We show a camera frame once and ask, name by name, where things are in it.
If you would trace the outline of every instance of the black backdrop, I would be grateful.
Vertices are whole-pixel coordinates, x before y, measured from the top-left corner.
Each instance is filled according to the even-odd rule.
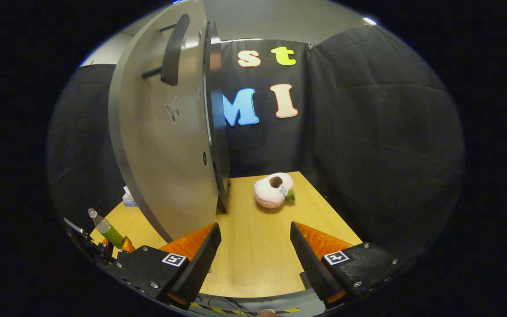
[[[331,204],[364,237],[411,263],[459,197],[464,141],[452,97],[380,26],[336,34],[308,56],[314,153],[334,191]]]
[[[52,202],[64,217],[91,232],[89,207],[102,215],[125,185],[109,132],[109,87],[114,64],[80,67],[64,87],[48,127],[46,167]]]
[[[271,50],[285,46],[293,50],[290,59],[296,64],[284,66],[277,62]],[[254,50],[261,64],[242,67],[238,52]],[[253,106],[259,122],[253,125],[227,124],[231,157],[231,177],[272,174],[278,171],[306,171],[312,166],[309,137],[309,105],[306,97],[306,45],[300,42],[278,40],[252,40],[222,43],[224,74],[223,94],[233,103],[237,92],[253,88]],[[290,84],[290,98],[298,114],[278,118],[273,85]]]

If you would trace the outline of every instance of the tissue box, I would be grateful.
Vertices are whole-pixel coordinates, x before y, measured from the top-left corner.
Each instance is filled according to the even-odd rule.
[[[122,197],[122,203],[127,207],[137,207],[136,202],[127,193]]]

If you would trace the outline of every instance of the letter m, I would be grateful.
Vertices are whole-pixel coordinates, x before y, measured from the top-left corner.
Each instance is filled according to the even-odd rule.
[[[226,96],[222,96],[224,104],[224,117],[231,126],[236,123],[238,112],[240,113],[240,119],[238,119],[239,125],[252,125],[259,122],[259,118],[254,112],[254,101],[252,97],[255,90],[252,88],[244,88],[236,94],[234,103],[230,103]]]

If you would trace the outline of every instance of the plush donut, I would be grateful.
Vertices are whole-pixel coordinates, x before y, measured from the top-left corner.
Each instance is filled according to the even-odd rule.
[[[294,201],[292,177],[285,173],[274,173],[253,185],[255,200],[261,206],[273,209],[283,204],[285,199]]]

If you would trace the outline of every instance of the cable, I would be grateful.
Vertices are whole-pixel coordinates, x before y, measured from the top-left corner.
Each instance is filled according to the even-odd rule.
[[[227,304],[228,304],[228,306],[232,307],[233,309],[239,310],[239,311],[241,311],[242,313],[244,313],[246,316],[248,316],[248,314],[247,314],[245,311],[243,311],[243,309],[240,309],[240,308],[238,308],[238,307],[235,307],[235,306],[234,306],[234,305],[232,305],[231,303],[228,303],[227,301],[225,301],[224,297],[220,297],[220,296],[217,296],[217,297],[219,297],[221,300],[223,300],[223,301],[224,301],[224,303],[227,303]]]
[[[198,311],[193,311],[193,310],[191,310],[190,312],[191,313],[199,313]],[[213,315],[207,315],[206,313],[199,313],[199,314],[205,315],[205,316],[209,316],[209,317],[216,317],[216,316],[213,316]]]
[[[247,309],[247,308],[243,307],[242,305],[240,305],[237,301],[235,301],[235,299],[231,299],[230,297],[225,297],[225,298],[228,299],[229,301],[232,301],[236,305],[238,305],[238,307],[241,308],[240,310],[242,311],[242,313],[245,313],[246,315],[248,315],[245,311],[243,311],[243,309],[245,309],[245,310],[248,311],[248,313],[250,313],[250,315],[252,315],[252,317],[255,317],[254,313],[252,313],[249,309]]]
[[[215,298],[215,297],[218,297],[218,296],[212,296],[211,298],[209,298],[209,302],[207,303],[207,305],[209,305],[209,308],[210,308],[211,310],[213,310],[213,308],[211,307],[211,300],[212,300],[213,298]],[[217,315],[219,315],[219,316],[226,317],[226,316],[224,316],[224,315],[220,315],[220,314],[219,314],[219,312],[217,312],[217,311],[215,311],[215,313],[217,313]]]

